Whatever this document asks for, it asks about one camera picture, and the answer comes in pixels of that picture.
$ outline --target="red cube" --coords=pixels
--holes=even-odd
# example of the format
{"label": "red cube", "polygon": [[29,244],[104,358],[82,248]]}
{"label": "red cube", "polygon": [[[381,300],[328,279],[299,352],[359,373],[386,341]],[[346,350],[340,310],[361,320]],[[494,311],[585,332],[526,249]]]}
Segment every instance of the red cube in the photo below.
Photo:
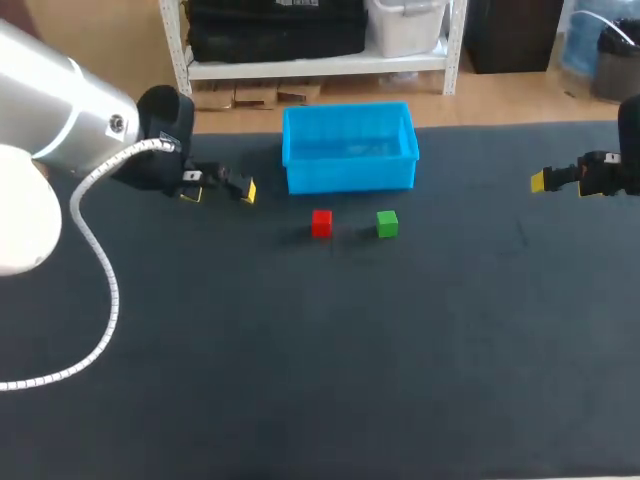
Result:
{"label": "red cube", "polygon": [[313,221],[311,222],[311,234],[315,238],[329,238],[332,232],[331,210],[314,210]]}

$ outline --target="green block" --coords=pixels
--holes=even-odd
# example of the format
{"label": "green block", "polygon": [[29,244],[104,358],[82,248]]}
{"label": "green block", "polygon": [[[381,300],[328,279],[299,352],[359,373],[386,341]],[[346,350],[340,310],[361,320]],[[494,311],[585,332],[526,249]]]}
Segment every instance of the green block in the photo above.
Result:
{"label": "green block", "polygon": [[378,237],[392,238],[398,236],[398,217],[396,212],[378,212]]}

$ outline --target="white shelf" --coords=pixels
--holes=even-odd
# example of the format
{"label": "white shelf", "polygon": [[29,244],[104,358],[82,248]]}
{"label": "white shelf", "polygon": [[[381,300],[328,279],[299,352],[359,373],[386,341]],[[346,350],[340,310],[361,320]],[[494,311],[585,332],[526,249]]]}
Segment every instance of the white shelf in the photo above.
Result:
{"label": "white shelf", "polygon": [[[191,47],[187,47],[185,58],[193,58]],[[446,63],[447,39],[443,37],[433,52],[410,57],[385,58],[375,45],[368,45],[362,53],[342,57],[240,64],[192,61],[188,63],[187,70],[191,80],[223,80],[444,70]]]}
{"label": "white shelf", "polygon": [[448,36],[440,38],[438,47],[431,53],[410,57],[385,58],[373,45],[356,55],[267,63],[198,63],[193,60],[191,48],[182,44],[184,32],[180,31],[180,1],[158,0],[164,24],[171,61],[178,88],[191,95],[193,80],[223,80],[242,78],[316,77],[326,75],[354,75],[368,73],[420,72],[444,70],[442,93],[453,95],[458,78],[458,64],[462,48],[462,34],[467,12],[467,0],[450,0]]}

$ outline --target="blue plastic bin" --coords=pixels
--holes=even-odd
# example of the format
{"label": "blue plastic bin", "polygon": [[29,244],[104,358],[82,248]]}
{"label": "blue plastic bin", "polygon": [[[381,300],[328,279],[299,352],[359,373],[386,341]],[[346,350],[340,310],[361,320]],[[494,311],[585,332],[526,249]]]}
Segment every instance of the blue plastic bin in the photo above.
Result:
{"label": "blue plastic bin", "polygon": [[284,111],[282,163],[291,195],[413,188],[419,158],[406,103]]}

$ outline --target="black bag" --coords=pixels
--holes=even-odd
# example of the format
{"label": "black bag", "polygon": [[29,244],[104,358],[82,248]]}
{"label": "black bag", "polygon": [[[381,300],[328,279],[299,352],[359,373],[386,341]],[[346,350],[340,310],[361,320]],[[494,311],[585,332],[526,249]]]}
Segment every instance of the black bag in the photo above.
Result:
{"label": "black bag", "polygon": [[363,0],[188,0],[189,22],[359,20]]}
{"label": "black bag", "polygon": [[281,62],[360,53],[367,19],[269,22],[194,22],[187,41],[198,62]]}
{"label": "black bag", "polygon": [[189,0],[198,62],[279,62],[365,48],[363,0]]}

